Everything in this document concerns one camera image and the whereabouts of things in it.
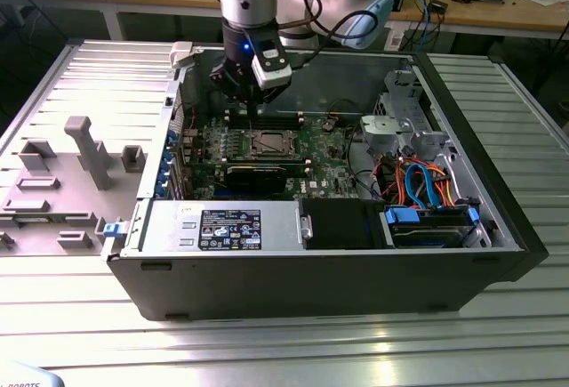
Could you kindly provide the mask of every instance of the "warning label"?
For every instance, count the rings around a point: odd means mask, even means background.
[[[203,251],[260,249],[260,211],[202,211],[199,248]]]

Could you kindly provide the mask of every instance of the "workbench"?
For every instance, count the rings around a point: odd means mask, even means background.
[[[34,0],[41,6],[61,9],[99,11],[103,14],[108,33],[113,40],[125,40],[118,14],[120,12],[154,13],[165,15],[220,17],[220,6],[215,0]],[[506,0],[504,4],[475,2],[448,3],[442,31],[494,36],[531,38],[559,37],[569,11],[563,4],[543,7],[529,0]],[[26,0],[0,0],[6,7],[26,4]],[[21,21],[17,11],[12,19]],[[414,0],[405,0],[401,12],[393,12],[387,27],[390,28],[386,50],[397,50],[403,33],[415,28],[421,21],[421,12]]]

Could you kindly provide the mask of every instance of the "blue cable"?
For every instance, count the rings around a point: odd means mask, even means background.
[[[417,52],[421,50],[423,45],[425,45],[425,37],[427,36],[427,29],[429,28],[429,23],[430,23],[430,13],[429,13],[429,8],[427,7],[427,2],[425,2],[425,0],[420,0],[420,1],[423,5],[423,11],[425,12],[425,28],[423,29],[423,35],[421,37],[421,44],[419,44],[419,48],[417,49]]]
[[[413,189],[411,188],[411,173],[416,168],[419,168],[423,171],[423,176],[425,177],[425,188],[427,189],[427,196],[429,196],[430,204],[432,204],[434,207],[441,206],[441,202],[438,199],[437,193],[435,192],[433,187],[433,181],[430,178],[429,169],[427,169],[427,167],[423,165],[419,165],[418,163],[413,163],[405,171],[405,190],[407,191],[407,194],[409,195],[409,197],[413,202],[419,205],[421,209],[427,209],[425,204],[415,196],[415,194],[413,193]]]

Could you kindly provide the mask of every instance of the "circuit board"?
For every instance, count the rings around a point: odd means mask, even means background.
[[[191,198],[270,199],[357,198],[349,180],[344,128],[324,132],[326,117],[305,117],[296,131],[229,129],[212,119],[198,130],[199,140],[186,164],[192,182]],[[254,160],[264,167],[287,171],[284,190],[266,196],[236,196],[228,191],[224,174],[234,165]]]

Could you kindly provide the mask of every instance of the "motherboard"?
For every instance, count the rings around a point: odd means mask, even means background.
[[[193,199],[357,198],[337,117],[212,118],[184,136]]]

